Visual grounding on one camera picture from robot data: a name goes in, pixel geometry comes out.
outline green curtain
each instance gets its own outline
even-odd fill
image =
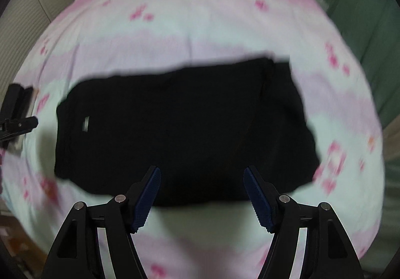
[[[325,0],[360,61],[382,123],[400,114],[400,8],[395,0]]]
[[[327,14],[360,61],[382,127],[400,114],[400,8],[395,0],[325,0]],[[385,199],[379,233],[361,259],[381,272],[400,246],[400,159],[385,164]]]

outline pink blanket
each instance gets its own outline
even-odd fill
[[[98,75],[160,73],[260,54],[289,58],[322,161],[313,183],[291,196],[309,205],[329,202],[362,256],[381,218],[381,127],[359,63],[314,0],[76,0],[15,78],[40,90],[39,127],[26,136],[21,156],[2,152],[4,199],[48,251],[73,203],[110,199],[54,177],[56,107],[69,89]],[[271,239],[250,203],[152,208],[133,236],[150,279],[257,278]],[[304,243],[302,232],[292,278],[299,277]]]

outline pink floral pattern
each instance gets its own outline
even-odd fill
[[[317,168],[313,182],[319,184],[327,195],[336,188],[336,179],[343,170],[347,154],[337,141],[333,141],[327,150],[327,157]]]
[[[159,266],[158,264],[152,264],[150,270],[151,270],[151,277],[149,279],[163,279],[167,275],[165,269],[162,266]]]
[[[148,22],[153,21],[154,20],[154,14],[145,14],[144,17],[143,17],[143,20],[148,21]]]
[[[260,10],[260,11],[268,11],[269,7],[267,5],[267,3],[265,2],[265,0],[255,0],[255,6]]]
[[[40,54],[41,54],[41,55],[47,55],[47,53],[49,52],[49,51],[46,49],[46,45],[49,43],[49,41],[50,41],[50,39],[47,38],[47,39],[43,42],[43,47],[41,47],[41,51],[40,51]]]
[[[40,181],[40,187],[51,202],[58,204],[57,183],[54,179],[43,178]]]
[[[365,161],[362,158],[360,158],[358,165],[359,165],[359,171],[363,172],[365,169]]]
[[[375,150],[375,138],[373,136],[370,136],[368,138],[368,150],[370,153],[372,153]]]
[[[41,98],[41,100],[39,101],[39,103],[37,105],[36,113],[39,113],[45,107],[45,104],[47,103],[49,97],[50,97],[50,94],[46,94],[45,96],[43,96]]]
[[[29,188],[28,179],[27,179],[26,176],[24,176],[22,178],[22,189],[23,189],[23,196],[22,197],[23,197],[24,200],[30,202],[31,200],[29,199],[28,188]]]
[[[130,15],[129,19],[130,19],[131,21],[133,21],[133,20],[135,20],[135,19],[137,19],[137,18],[140,18],[140,17],[142,16],[144,10],[146,9],[146,7],[147,7],[147,5],[146,5],[146,4],[143,4],[143,5],[139,6],[138,8],[136,8],[135,12],[133,12],[133,13]]]
[[[327,42],[325,44],[325,50],[328,53],[328,57],[327,58],[328,58],[328,61],[329,61],[329,65],[334,69],[338,69],[339,68],[338,58],[335,55],[335,52],[333,50],[333,46],[329,42]]]
[[[346,76],[350,76],[350,67],[349,65],[344,64],[342,67],[343,70],[343,74],[345,74]]]

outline metal screw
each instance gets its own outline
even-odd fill
[[[115,197],[115,201],[116,201],[116,202],[124,202],[125,199],[126,199],[126,197],[125,197],[124,195],[117,195],[117,196]]]
[[[79,202],[75,203],[75,205],[73,207],[74,207],[74,209],[79,210],[79,209],[82,209],[83,206],[84,206],[83,202],[79,201]]]
[[[321,203],[321,208],[324,210],[330,210],[331,209],[331,205],[327,202],[323,202]]]
[[[287,203],[291,200],[291,198],[288,195],[281,195],[281,196],[279,196],[279,200],[284,203]]]

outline folded black garment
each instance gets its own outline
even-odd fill
[[[249,165],[290,192],[319,165],[289,64],[267,58],[83,81],[57,117],[56,176],[118,195],[157,165],[158,206],[248,200]]]

